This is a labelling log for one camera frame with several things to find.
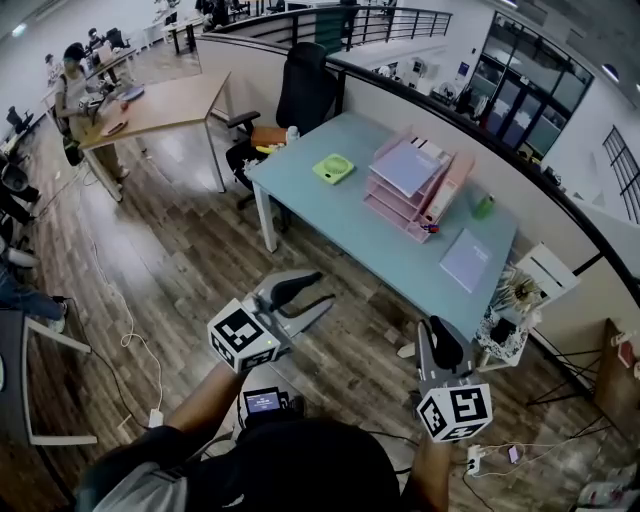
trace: person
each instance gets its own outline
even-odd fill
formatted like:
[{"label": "person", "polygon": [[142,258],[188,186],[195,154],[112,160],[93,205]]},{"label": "person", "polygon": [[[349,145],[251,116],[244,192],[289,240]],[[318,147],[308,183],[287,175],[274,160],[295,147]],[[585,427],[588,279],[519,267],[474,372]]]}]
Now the person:
[{"label": "person", "polygon": [[217,25],[229,24],[229,13],[225,0],[196,0],[196,11],[204,16],[203,30],[209,32]]},{"label": "person", "polygon": [[373,436],[328,419],[271,417],[250,426],[249,416],[230,452],[188,461],[213,439],[246,377],[218,363],[166,425],[85,472],[76,512],[448,509],[451,445],[428,436],[402,494]]},{"label": "person", "polygon": [[16,112],[16,107],[9,107],[9,113],[7,114],[7,122],[13,126],[15,132],[20,135],[23,131],[29,128],[29,124],[33,119],[33,114],[29,114],[25,117],[24,121]]},{"label": "person", "polygon": [[47,65],[47,87],[53,87],[62,73],[62,64],[54,60],[51,53],[47,54],[44,62]]},{"label": "person", "polygon": [[106,39],[104,37],[98,36],[98,29],[92,28],[89,30],[89,50],[97,50],[98,48],[102,48],[104,46],[104,42]]},{"label": "person", "polygon": [[67,315],[67,304],[64,299],[49,297],[18,283],[2,260],[0,260],[0,303],[6,307],[24,311],[27,315],[46,318],[49,329],[58,334],[64,330]]},{"label": "person", "polygon": [[[86,93],[99,92],[97,87],[88,84],[80,61],[84,58],[81,43],[74,43],[64,52],[63,73],[55,85],[56,117],[68,123],[71,135],[82,141],[93,126],[94,112],[88,108],[88,102],[82,101]],[[96,158],[113,178],[120,182],[129,174],[120,166],[113,144],[93,150]]]}]

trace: glass door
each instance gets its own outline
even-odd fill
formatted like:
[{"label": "glass door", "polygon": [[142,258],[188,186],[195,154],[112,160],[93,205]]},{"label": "glass door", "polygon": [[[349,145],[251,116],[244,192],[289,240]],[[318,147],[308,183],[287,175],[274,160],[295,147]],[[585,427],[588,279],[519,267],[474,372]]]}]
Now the glass door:
[{"label": "glass door", "polygon": [[513,108],[518,95],[521,92],[521,87],[511,80],[505,79],[498,96],[494,100],[493,107],[489,116],[487,117],[487,123],[485,128],[498,135],[502,129],[503,124],[509,117],[509,112]]},{"label": "glass door", "polygon": [[512,148],[519,147],[524,132],[531,124],[538,110],[540,110],[540,106],[541,103],[538,99],[529,93],[525,93],[524,99],[511,118],[511,123],[507,125],[508,128],[502,136],[502,141]]}]

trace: wooden desk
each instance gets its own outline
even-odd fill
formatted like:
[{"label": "wooden desk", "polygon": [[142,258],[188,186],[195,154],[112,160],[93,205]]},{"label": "wooden desk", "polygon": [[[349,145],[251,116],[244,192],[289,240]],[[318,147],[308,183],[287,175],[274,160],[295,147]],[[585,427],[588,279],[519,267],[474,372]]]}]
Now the wooden desk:
[{"label": "wooden desk", "polygon": [[607,318],[593,403],[613,426],[633,439],[640,426],[640,381],[633,376],[633,367],[625,368],[618,359],[618,347],[611,346],[616,334],[616,326]]},{"label": "wooden desk", "polygon": [[[80,149],[85,151],[96,177],[116,201],[122,200],[122,195],[118,191],[116,183],[91,150],[120,140],[181,126],[202,126],[213,159],[212,173],[216,188],[218,192],[225,191],[207,119],[228,77],[229,71],[220,70],[216,74],[197,75],[148,85],[145,88],[145,93],[133,101],[126,112],[120,111],[119,101],[112,102],[104,109],[102,122],[96,125],[82,141]],[[117,123],[118,119],[128,119],[129,124],[115,135],[103,137],[100,134],[103,127],[107,124]]]},{"label": "wooden desk", "polygon": [[182,32],[183,30],[187,31],[187,37],[189,38],[189,51],[193,51],[196,47],[196,37],[193,33],[193,27],[195,25],[202,25],[204,23],[204,18],[199,16],[197,18],[193,18],[187,21],[178,21],[176,23],[172,23],[171,25],[167,25],[162,29],[162,33],[165,35],[168,32],[173,35],[173,44],[176,46],[176,55],[180,55],[180,45],[178,44],[178,32]]},{"label": "wooden desk", "polygon": [[87,75],[87,80],[91,80],[94,76],[105,73],[111,68],[124,63],[127,66],[127,72],[129,73],[131,80],[135,81],[135,77],[133,76],[133,68],[131,67],[131,62],[129,62],[129,57],[135,56],[135,54],[135,48],[120,50],[120,52],[117,54],[114,53],[113,59],[111,59],[109,62],[101,63],[97,68],[95,68],[90,74]]}]

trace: metal railing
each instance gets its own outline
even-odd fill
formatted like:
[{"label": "metal railing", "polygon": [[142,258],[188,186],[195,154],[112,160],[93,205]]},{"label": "metal railing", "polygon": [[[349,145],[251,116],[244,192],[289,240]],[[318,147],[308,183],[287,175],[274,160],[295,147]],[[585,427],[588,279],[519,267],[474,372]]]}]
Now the metal railing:
[{"label": "metal railing", "polygon": [[[214,33],[250,35],[273,43],[317,42],[330,53],[393,39],[445,36],[451,13],[381,6],[300,9],[261,16],[218,28]],[[264,30],[243,33],[251,27]]]},{"label": "metal railing", "polygon": [[640,168],[629,151],[620,132],[614,126],[602,144],[609,155],[609,163],[620,185],[620,195],[624,199],[627,215],[632,222],[640,224]]}]

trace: green bottle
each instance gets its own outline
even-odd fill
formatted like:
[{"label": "green bottle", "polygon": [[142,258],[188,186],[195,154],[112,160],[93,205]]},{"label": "green bottle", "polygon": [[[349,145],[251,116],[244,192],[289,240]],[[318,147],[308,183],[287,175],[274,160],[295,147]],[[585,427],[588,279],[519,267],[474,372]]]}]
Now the green bottle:
[{"label": "green bottle", "polygon": [[476,220],[486,219],[493,211],[494,203],[495,198],[491,194],[487,194],[473,211],[473,218]]}]

